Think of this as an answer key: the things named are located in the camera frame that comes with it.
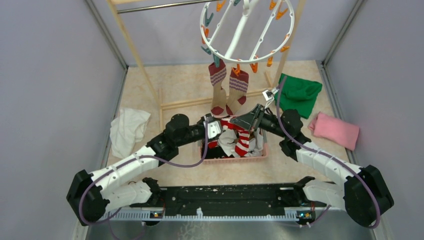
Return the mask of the beige purple striped sock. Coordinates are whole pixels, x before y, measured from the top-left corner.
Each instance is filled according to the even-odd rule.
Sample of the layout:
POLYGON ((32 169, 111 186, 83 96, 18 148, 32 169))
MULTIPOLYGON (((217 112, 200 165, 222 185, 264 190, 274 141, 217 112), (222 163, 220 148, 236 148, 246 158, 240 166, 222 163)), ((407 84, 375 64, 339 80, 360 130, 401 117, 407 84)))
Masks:
POLYGON ((229 96, 226 103, 228 115, 235 115, 247 100, 249 74, 243 70, 236 74, 232 69, 229 76, 229 96))

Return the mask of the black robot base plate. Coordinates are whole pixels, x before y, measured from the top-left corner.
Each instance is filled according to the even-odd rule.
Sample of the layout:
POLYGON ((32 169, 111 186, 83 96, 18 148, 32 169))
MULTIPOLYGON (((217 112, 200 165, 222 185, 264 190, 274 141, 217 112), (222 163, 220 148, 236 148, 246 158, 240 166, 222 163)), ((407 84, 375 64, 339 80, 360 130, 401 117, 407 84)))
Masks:
POLYGON ((160 209, 167 217, 194 216, 198 209, 206 217, 283 216, 287 208, 325 207, 307 200, 295 183, 155 186, 146 203, 131 208, 160 209))

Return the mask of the white round clip hanger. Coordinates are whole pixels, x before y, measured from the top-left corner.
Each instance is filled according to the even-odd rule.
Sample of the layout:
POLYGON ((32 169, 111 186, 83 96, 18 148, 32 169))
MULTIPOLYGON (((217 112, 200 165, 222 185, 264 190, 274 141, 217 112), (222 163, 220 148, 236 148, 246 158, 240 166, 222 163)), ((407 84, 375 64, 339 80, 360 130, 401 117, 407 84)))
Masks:
MULTIPOLYGON (((222 18, 228 6, 228 1, 229 0, 218 0, 215 3, 210 3, 208 14, 210 15, 211 13, 214 13, 214 17, 206 29, 207 37, 211 37, 213 32, 216 30, 217 23, 222 18)), ((244 0, 237 1, 237 6, 232 7, 229 10, 227 18, 223 23, 219 33, 215 36, 213 42, 214 49, 216 49, 221 54, 225 54, 228 50, 237 25, 242 16, 244 0)), ((247 60, 251 56, 251 53, 254 50, 254 47, 258 42, 261 33, 263 32, 264 26, 267 24, 267 21, 272 13, 269 9, 271 0, 257 0, 257 2, 258 3, 255 6, 252 14, 248 18, 238 45, 232 54, 232 58, 234 59, 247 60)), ((280 10, 285 11, 284 16, 271 22, 263 43, 260 45, 256 53, 258 57, 263 57, 280 46, 290 29, 291 19, 289 16, 289 11, 287 11, 287 5, 283 4, 280 6, 280 10)), ((202 41, 201 49, 203 51, 206 49, 206 46, 202 41)))

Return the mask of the red white striped sock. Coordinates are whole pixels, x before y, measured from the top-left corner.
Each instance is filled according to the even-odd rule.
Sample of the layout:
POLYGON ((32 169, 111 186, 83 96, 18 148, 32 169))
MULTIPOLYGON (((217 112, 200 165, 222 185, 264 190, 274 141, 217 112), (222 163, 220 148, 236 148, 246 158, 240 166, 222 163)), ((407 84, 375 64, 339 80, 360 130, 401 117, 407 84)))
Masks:
POLYGON ((249 131, 230 123, 231 119, 220 119, 223 132, 218 138, 218 145, 228 157, 251 156, 256 148, 256 141, 251 138, 249 131))

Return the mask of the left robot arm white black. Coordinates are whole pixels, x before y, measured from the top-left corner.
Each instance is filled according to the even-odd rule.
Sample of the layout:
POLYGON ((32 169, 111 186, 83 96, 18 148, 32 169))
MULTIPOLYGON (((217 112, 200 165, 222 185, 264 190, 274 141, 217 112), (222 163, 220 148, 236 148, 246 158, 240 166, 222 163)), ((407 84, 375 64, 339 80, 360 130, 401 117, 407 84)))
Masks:
POLYGON ((181 146, 204 140, 218 139, 223 132, 221 120, 207 114, 190 125, 184 114, 176 114, 159 135, 152 138, 130 156, 99 170, 76 173, 66 195, 66 200, 82 226, 102 223, 101 217, 110 211, 118 212, 132 204, 154 207, 160 202, 160 193, 148 183, 140 181, 127 185, 136 176, 168 164, 177 168, 194 168, 206 156, 192 164, 179 164, 172 159, 181 146))

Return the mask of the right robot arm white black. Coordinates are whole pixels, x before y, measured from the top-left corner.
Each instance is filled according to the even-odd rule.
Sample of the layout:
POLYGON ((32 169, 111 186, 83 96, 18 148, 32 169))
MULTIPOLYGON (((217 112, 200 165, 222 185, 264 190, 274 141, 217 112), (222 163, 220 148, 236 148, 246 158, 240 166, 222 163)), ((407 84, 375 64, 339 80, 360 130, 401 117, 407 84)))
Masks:
POLYGON ((297 205, 324 203, 344 210, 354 222, 366 228, 376 228, 382 214, 394 206, 394 199, 378 168, 340 160, 319 148, 302 133, 303 122, 297 110, 285 110, 277 116, 257 104, 250 112, 231 117, 229 122, 248 132, 261 129, 282 137, 279 146, 287 157, 330 180, 302 179, 300 188, 293 192, 297 205))

